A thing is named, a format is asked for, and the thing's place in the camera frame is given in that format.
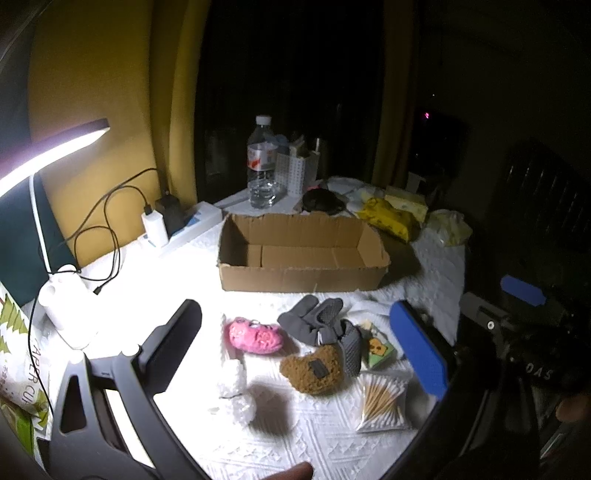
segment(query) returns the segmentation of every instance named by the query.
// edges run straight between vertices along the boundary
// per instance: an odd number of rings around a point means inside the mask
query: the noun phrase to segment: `white power strip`
[[[187,211],[186,218],[186,226],[176,232],[163,247],[155,246],[145,233],[138,237],[138,242],[145,250],[157,257],[161,257],[221,223],[222,211],[208,202],[200,202]]]

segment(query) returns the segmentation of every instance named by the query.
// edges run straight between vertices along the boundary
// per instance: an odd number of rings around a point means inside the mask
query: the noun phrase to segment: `power adapter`
[[[178,198],[169,192],[156,200],[155,209],[164,218],[164,226],[169,238],[185,226],[185,215],[181,203]]]

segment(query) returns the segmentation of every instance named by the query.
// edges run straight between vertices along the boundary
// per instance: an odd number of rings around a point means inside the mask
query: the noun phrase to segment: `lamp head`
[[[50,163],[94,143],[110,129],[106,118],[64,130],[0,159],[0,197]]]

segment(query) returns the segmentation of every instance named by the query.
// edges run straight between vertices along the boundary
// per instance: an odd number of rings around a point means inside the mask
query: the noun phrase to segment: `pink plush toy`
[[[241,317],[228,326],[228,339],[234,348],[250,353],[275,353],[283,347],[279,325],[262,325]]]

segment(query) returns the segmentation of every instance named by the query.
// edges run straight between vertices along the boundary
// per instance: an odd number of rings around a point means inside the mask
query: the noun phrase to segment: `brown plush toy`
[[[298,392],[310,395],[330,390],[343,378],[339,351],[333,345],[321,346],[305,356],[287,356],[281,361],[279,372]]]

